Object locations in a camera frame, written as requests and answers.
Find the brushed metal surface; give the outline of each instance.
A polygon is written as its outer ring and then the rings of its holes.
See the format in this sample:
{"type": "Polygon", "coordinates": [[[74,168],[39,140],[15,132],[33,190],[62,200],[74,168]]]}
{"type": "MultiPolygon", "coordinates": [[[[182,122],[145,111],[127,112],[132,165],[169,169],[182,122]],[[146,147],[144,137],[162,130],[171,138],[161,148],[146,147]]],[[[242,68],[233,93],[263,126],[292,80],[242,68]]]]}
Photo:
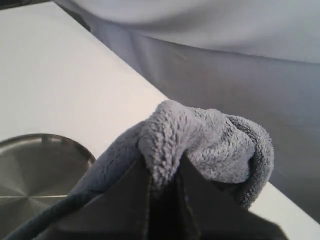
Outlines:
{"type": "Polygon", "coordinates": [[[0,142],[0,239],[65,198],[94,161],[85,147],[58,135],[0,142]]]}

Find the white surface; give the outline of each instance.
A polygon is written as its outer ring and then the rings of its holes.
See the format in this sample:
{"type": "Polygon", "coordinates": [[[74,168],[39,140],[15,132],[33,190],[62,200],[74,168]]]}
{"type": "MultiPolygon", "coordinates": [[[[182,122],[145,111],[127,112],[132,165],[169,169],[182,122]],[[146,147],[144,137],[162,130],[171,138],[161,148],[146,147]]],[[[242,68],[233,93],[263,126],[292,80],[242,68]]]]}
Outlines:
{"type": "MultiPolygon", "coordinates": [[[[166,99],[54,3],[0,11],[0,29],[0,141],[52,133],[98,157],[166,99]]],[[[320,225],[271,184],[251,210],[290,240],[320,239],[320,225]]]]}

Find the microfiber cloth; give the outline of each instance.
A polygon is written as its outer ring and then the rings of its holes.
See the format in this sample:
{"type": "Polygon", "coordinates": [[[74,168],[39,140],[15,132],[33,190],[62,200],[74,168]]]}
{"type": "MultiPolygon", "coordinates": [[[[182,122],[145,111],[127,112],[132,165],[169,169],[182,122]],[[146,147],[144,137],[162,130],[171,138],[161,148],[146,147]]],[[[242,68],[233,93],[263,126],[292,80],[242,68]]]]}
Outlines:
{"type": "Polygon", "coordinates": [[[186,107],[166,100],[148,119],[120,135],[66,199],[18,228],[7,240],[37,236],[52,221],[104,193],[142,156],[157,198],[173,179],[183,153],[204,178],[246,209],[274,168],[271,139],[258,124],[216,109],[186,107]]]}

